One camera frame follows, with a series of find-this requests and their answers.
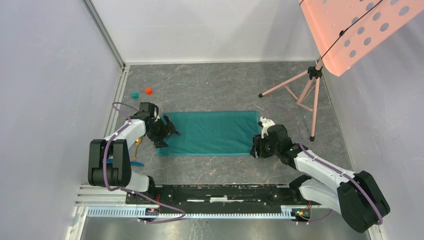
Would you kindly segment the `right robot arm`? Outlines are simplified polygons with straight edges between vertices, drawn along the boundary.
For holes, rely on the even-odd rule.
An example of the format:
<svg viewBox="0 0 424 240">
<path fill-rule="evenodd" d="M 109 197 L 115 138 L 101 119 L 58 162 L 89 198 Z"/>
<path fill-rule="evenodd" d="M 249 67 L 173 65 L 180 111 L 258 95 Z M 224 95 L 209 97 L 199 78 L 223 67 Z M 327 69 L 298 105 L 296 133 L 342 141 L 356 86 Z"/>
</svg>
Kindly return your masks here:
<svg viewBox="0 0 424 240">
<path fill-rule="evenodd" d="M 289 184 L 289 199 L 319 203 L 342 216 L 358 233 L 381 225 L 391 208 L 374 177 L 354 172 L 318 157 L 305 145 L 294 143 L 282 124 L 260 118 L 261 133 L 253 137 L 250 154 L 256 159 L 278 157 L 303 175 Z"/>
</svg>

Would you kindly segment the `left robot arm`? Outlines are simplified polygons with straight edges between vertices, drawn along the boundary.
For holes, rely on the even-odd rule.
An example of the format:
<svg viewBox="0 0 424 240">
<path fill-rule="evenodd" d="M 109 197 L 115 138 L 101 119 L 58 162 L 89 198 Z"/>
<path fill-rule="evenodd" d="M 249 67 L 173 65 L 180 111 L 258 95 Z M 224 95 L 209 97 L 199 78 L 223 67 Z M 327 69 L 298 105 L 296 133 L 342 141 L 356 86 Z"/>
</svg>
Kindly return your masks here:
<svg viewBox="0 0 424 240">
<path fill-rule="evenodd" d="M 148 137 L 156 149 L 165 148 L 165 140 L 171 135 L 180 135 L 180 132 L 169 116 L 160 116 L 156 104 L 141 102 L 117 131 L 90 142 L 88 183 L 110 191 L 127 189 L 138 192 L 137 196 L 145 204 L 153 203 L 157 198 L 157 190 L 150 186 L 153 180 L 133 171 L 129 149 L 141 137 Z"/>
</svg>

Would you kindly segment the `teal cloth napkin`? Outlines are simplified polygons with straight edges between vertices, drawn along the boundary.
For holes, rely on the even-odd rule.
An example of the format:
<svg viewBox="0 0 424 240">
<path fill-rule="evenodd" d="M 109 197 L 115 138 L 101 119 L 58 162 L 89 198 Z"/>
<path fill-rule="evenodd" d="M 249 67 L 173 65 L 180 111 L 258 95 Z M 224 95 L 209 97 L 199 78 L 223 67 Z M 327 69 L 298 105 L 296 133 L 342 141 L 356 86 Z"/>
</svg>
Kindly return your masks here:
<svg viewBox="0 0 424 240">
<path fill-rule="evenodd" d="M 160 157 L 177 156 L 248 156 L 253 136 L 259 135 L 259 112 L 192 111 L 168 112 L 180 135 L 165 140 Z"/>
</svg>

